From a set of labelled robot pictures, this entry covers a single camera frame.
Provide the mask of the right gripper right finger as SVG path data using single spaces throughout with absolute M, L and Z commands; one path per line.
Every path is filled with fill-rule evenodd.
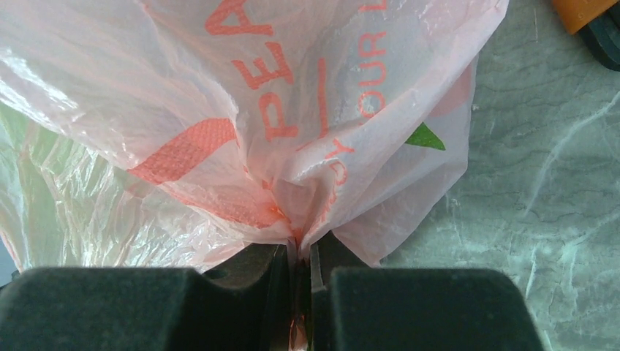
M 333 234 L 311 246 L 313 350 L 541 350 L 503 273 L 372 268 Z

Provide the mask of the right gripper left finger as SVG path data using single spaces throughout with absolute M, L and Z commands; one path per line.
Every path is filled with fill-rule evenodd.
M 285 350 L 287 250 L 193 268 L 36 268 L 1 289 L 3 350 Z

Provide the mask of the pink plastic bag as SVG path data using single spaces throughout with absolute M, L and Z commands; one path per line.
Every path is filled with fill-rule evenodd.
M 465 173 L 506 1 L 3 1 L 18 270 L 210 268 L 326 233 L 376 265 Z

